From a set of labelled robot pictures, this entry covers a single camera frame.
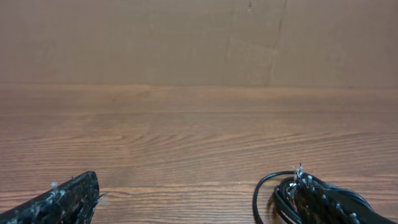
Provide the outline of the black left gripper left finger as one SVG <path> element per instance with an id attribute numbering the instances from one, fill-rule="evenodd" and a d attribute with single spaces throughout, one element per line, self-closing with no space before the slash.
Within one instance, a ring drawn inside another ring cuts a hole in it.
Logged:
<path id="1" fill-rule="evenodd" d="M 96 173 L 84 172 L 1 214 L 1 224 L 90 224 L 100 199 Z"/>

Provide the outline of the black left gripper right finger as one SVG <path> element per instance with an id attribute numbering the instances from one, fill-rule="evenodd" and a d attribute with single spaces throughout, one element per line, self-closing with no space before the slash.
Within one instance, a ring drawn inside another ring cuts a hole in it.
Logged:
<path id="1" fill-rule="evenodd" d="M 376 213 L 357 192 L 313 175 L 294 175 L 294 205 L 302 223 L 395 224 Z"/>

